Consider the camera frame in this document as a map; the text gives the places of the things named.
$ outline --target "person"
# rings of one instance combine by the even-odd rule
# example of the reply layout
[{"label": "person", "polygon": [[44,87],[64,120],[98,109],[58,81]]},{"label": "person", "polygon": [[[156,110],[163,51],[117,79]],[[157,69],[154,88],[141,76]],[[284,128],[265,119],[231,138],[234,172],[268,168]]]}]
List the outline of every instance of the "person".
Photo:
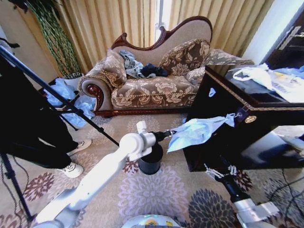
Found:
[{"label": "person", "polygon": [[299,151],[304,150],[304,134],[299,137],[281,136],[281,138]]},{"label": "person", "polygon": [[44,168],[59,169],[70,178],[83,172],[83,167],[72,162],[70,156],[86,149],[92,141],[75,142],[46,99],[20,69],[3,57],[0,57],[0,100],[0,152]]}]

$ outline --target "tripod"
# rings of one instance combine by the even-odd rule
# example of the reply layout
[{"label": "tripod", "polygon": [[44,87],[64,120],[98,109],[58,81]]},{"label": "tripod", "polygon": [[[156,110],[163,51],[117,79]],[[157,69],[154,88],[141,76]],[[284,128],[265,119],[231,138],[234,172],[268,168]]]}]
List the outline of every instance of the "tripod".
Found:
[{"label": "tripod", "polygon": [[21,202],[21,204],[22,204],[22,206],[24,208],[25,214],[27,216],[27,221],[31,222],[31,221],[33,221],[33,219],[34,219],[35,216],[31,215],[31,213],[29,211],[29,208],[27,206],[27,203],[25,202],[25,199],[23,197],[23,194],[22,194],[22,191],[20,189],[20,186],[19,186],[19,184],[17,182],[15,171],[13,170],[13,168],[12,168],[12,166],[10,164],[10,160],[9,160],[9,158],[8,158],[8,156],[7,156],[6,153],[0,152],[0,155],[1,155],[4,167],[6,168],[6,171],[7,171],[5,173],[5,175],[6,175],[7,179],[11,180],[11,182],[13,183],[14,188],[15,188],[15,190],[16,190],[16,192],[18,194],[18,197],[20,199],[20,202]]},{"label": "tripod", "polygon": [[[63,98],[58,92],[56,92],[53,88],[51,88],[46,82],[44,82],[41,78],[39,78],[31,69],[29,69],[25,64],[23,64],[19,59],[17,59],[14,55],[12,55],[8,50],[6,50],[3,46],[0,45],[0,57],[6,59],[7,61],[14,64],[16,67],[18,67],[24,74],[28,75],[31,79],[33,79],[35,82],[37,82],[40,86],[42,86],[44,89],[49,91],[54,97],[56,97],[59,101],[61,101],[63,104],[67,106],[69,109],[69,113],[75,113],[79,117],[83,118],[87,123],[89,123],[92,127],[94,127],[98,132],[103,134],[105,137],[107,137],[110,141],[112,141],[115,145],[119,146],[119,143],[115,141],[111,136],[109,136],[106,132],[104,132],[104,129],[102,127],[97,126],[93,121],[91,121],[88,117],[84,115],[83,110],[77,109],[73,104],[69,103],[65,98]],[[58,113],[61,118],[63,118],[65,121],[67,121],[60,113]],[[21,192],[20,186],[16,179],[16,174],[10,164],[9,158],[5,152],[0,152],[3,164],[7,170],[5,173],[6,177],[10,179],[14,185],[14,188],[18,194],[18,197],[20,199],[20,202],[24,208],[24,211],[27,216],[28,221],[32,221],[34,219],[34,216],[31,215],[29,208],[25,202],[25,199],[23,197],[23,194]]]}]

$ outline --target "decorative pillow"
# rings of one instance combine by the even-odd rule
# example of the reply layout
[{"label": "decorative pillow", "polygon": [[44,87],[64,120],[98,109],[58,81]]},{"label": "decorative pillow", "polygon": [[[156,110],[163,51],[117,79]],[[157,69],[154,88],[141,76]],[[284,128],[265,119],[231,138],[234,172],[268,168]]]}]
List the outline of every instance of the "decorative pillow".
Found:
[{"label": "decorative pillow", "polygon": [[115,88],[120,88],[127,80],[124,59],[113,50],[108,50],[106,58],[99,62],[96,67],[106,75],[111,85]]},{"label": "decorative pillow", "polygon": [[206,62],[203,65],[254,65],[252,60],[242,59],[233,56],[221,49],[210,49],[206,57]]},{"label": "decorative pillow", "polygon": [[159,66],[169,75],[186,75],[205,61],[209,47],[210,43],[205,39],[192,39],[167,52]]},{"label": "decorative pillow", "polygon": [[202,66],[200,68],[189,71],[186,75],[186,79],[192,84],[197,85],[201,83],[203,76],[205,74],[205,67]]}]

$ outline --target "sofa backrest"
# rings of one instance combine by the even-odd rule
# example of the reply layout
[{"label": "sofa backrest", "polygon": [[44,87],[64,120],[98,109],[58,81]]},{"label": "sofa backrest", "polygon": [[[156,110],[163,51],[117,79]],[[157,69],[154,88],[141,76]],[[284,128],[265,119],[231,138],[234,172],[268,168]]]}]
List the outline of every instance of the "sofa backrest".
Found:
[{"label": "sofa backrest", "polygon": [[171,31],[166,31],[164,27],[161,27],[159,39],[154,45],[146,48],[133,46],[126,37],[127,34],[123,33],[113,43],[111,49],[116,52],[122,49],[132,52],[136,60],[142,62],[144,66],[148,63],[158,66],[164,54],[179,44],[196,38],[204,38],[210,42],[212,25],[207,18],[196,16],[184,20]]}]

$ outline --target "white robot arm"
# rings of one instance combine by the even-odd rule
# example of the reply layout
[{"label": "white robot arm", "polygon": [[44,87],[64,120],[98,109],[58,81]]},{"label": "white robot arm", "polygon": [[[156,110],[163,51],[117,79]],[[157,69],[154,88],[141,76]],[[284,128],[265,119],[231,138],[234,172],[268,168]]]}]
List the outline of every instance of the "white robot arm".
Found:
[{"label": "white robot arm", "polygon": [[137,124],[138,133],[121,138],[119,148],[106,155],[80,182],[76,189],[65,190],[50,202],[36,217],[36,228],[68,228],[79,212],[89,204],[108,182],[125,166],[126,159],[134,161],[152,151],[156,143],[153,133],[146,132],[146,124]]},{"label": "white robot arm", "polygon": [[[126,159],[139,159],[152,152],[156,142],[171,136],[174,132],[147,133],[144,121],[137,124],[138,133],[126,134],[119,143],[119,149],[106,155],[80,182],[76,189],[63,191],[50,202],[36,217],[35,228],[69,228],[76,221],[80,210],[86,207],[108,182],[125,166]],[[274,226],[261,220],[278,212],[277,207],[270,203],[255,205],[251,198],[243,193],[234,182],[236,170],[230,170],[230,175],[223,175],[206,166],[206,173],[216,181],[224,184],[231,195],[231,201],[236,205],[237,217],[244,228],[273,228]],[[123,228],[133,225],[144,225],[143,221],[157,217],[159,225],[170,222],[175,227],[179,225],[171,218],[159,215],[138,216],[129,220]]]}]

